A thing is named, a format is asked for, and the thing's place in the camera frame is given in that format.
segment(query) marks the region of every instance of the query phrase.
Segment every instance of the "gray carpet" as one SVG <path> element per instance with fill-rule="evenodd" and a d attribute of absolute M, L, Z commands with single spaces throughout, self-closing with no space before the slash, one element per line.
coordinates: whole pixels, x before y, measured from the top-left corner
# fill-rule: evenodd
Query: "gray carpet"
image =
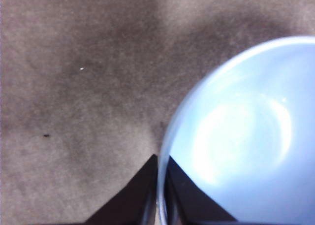
<path fill-rule="evenodd" d="M 159 152 L 204 75 L 260 42 L 315 34 L 314 0 L 1 6 L 3 225 L 85 220 Z"/>

